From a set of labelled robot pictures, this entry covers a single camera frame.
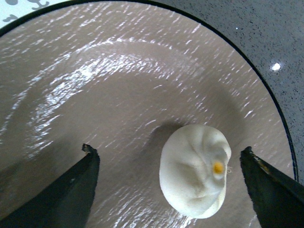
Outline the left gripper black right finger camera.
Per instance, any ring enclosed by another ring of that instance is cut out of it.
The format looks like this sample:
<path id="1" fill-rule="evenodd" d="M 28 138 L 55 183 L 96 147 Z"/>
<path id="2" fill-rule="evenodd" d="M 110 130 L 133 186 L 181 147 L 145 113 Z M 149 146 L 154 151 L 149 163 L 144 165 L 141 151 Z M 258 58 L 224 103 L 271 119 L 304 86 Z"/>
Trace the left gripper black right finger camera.
<path id="1" fill-rule="evenodd" d="M 303 185 L 256 156 L 250 146 L 241 152 L 240 165 L 261 227 L 304 226 Z"/>

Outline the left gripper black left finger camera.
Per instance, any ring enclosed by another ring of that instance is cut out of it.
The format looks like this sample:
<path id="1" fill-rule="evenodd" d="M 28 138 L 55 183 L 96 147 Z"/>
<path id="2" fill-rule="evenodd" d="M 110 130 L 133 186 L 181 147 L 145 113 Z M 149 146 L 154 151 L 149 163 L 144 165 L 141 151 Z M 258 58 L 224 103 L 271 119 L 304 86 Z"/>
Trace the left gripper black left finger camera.
<path id="1" fill-rule="evenodd" d="M 83 144 L 86 152 L 36 197 L 0 221 L 2 228 L 84 228 L 95 197 L 100 158 L 97 150 Z"/>

